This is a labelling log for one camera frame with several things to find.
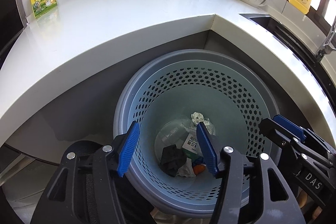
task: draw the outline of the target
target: black cloth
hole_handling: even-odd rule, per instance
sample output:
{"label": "black cloth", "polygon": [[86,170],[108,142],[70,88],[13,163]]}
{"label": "black cloth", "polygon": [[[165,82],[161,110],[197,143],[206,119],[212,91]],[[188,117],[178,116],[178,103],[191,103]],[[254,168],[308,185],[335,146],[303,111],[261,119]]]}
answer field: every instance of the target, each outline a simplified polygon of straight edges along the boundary
{"label": "black cloth", "polygon": [[115,178],[118,198],[127,224],[156,224],[151,216],[154,206],[131,185],[126,176]]}
{"label": "black cloth", "polygon": [[185,153],[176,147],[176,144],[165,147],[162,150],[160,168],[171,177],[175,177],[178,169],[187,161]]}

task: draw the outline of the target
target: trash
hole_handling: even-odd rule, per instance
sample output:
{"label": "trash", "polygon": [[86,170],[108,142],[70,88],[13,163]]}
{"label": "trash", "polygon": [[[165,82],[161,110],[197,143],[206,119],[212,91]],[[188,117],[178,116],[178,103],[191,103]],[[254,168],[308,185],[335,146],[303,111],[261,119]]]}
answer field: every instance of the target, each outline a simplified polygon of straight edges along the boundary
{"label": "trash", "polygon": [[200,156],[199,153],[202,153],[200,152],[201,150],[198,149],[198,147],[199,145],[197,142],[196,135],[194,133],[189,133],[187,139],[182,145],[183,152],[188,158],[194,161]]}
{"label": "trash", "polygon": [[197,164],[194,166],[193,171],[194,174],[197,176],[198,174],[202,173],[205,170],[205,165]]}
{"label": "trash", "polygon": [[158,162],[161,161],[164,147],[176,144],[177,148],[182,148],[185,139],[188,137],[188,132],[185,127],[188,127],[190,123],[192,123],[190,119],[182,117],[174,119],[162,127],[154,141],[154,152]]}
{"label": "trash", "polygon": [[202,113],[194,112],[191,114],[191,123],[189,126],[184,126],[185,130],[189,133],[187,139],[182,145],[182,150],[188,158],[192,161],[196,160],[199,156],[203,156],[200,146],[198,145],[196,137],[196,128],[200,122],[204,122],[207,130],[211,135],[216,135],[215,127],[209,119],[205,119]]}
{"label": "trash", "polygon": [[198,157],[196,160],[192,162],[192,167],[198,164],[204,164],[205,165],[205,160],[203,157]]}
{"label": "trash", "polygon": [[176,144],[163,148],[160,168],[171,177],[175,177],[177,171],[186,163],[187,157]]}
{"label": "trash", "polygon": [[190,158],[187,158],[187,161],[182,167],[179,168],[176,175],[180,177],[188,177],[188,178],[192,178],[196,176],[194,174],[192,162]]}
{"label": "trash", "polygon": [[195,126],[197,126],[200,122],[204,122],[205,127],[209,131],[210,135],[216,135],[215,128],[209,119],[205,119],[202,113],[194,112],[191,114],[191,120]]}

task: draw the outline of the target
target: metal screw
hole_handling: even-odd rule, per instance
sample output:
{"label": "metal screw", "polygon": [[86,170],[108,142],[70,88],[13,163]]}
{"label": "metal screw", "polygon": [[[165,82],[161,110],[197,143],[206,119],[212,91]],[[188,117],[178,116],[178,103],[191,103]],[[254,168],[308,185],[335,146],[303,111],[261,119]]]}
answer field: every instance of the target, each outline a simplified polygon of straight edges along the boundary
{"label": "metal screw", "polygon": [[67,154],[67,158],[68,158],[69,160],[72,160],[75,156],[76,156],[76,154],[73,153],[73,152],[70,152],[70,153]]}
{"label": "metal screw", "polygon": [[112,146],[110,146],[110,145],[105,145],[104,147],[103,147],[103,151],[104,152],[110,152],[112,150]]}
{"label": "metal screw", "polygon": [[233,148],[231,146],[226,146],[226,147],[224,147],[224,151],[226,153],[232,153],[233,152]]}
{"label": "metal screw", "polygon": [[263,160],[268,160],[269,156],[266,153],[261,153],[260,158],[262,158]]}

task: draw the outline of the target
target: kitchen counter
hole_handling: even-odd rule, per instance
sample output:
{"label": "kitchen counter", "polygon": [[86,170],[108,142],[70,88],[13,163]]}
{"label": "kitchen counter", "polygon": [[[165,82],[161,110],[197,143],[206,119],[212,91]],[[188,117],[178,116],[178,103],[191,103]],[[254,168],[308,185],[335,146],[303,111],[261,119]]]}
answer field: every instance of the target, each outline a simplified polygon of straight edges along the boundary
{"label": "kitchen counter", "polygon": [[290,95],[313,130],[335,146],[335,115],[312,74],[272,34],[240,15],[265,11],[240,0],[58,3],[39,19],[29,20],[0,70],[0,145],[39,109],[97,72],[147,49],[211,29],[261,65]]}

